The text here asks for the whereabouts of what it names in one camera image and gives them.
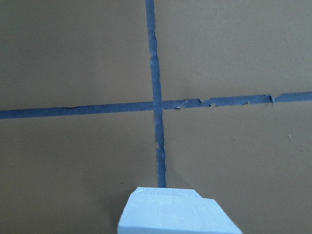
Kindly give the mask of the light blue foam block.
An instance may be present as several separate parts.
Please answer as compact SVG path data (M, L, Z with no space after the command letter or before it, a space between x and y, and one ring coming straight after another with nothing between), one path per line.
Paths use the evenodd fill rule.
M195 190L193 189L177 189L177 188L154 188L154 187L137 187L133 194L142 194L142 195L168 195L168 196L183 196L183 197L195 197L202 198Z
M213 199L130 195L118 223L119 234L239 234Z

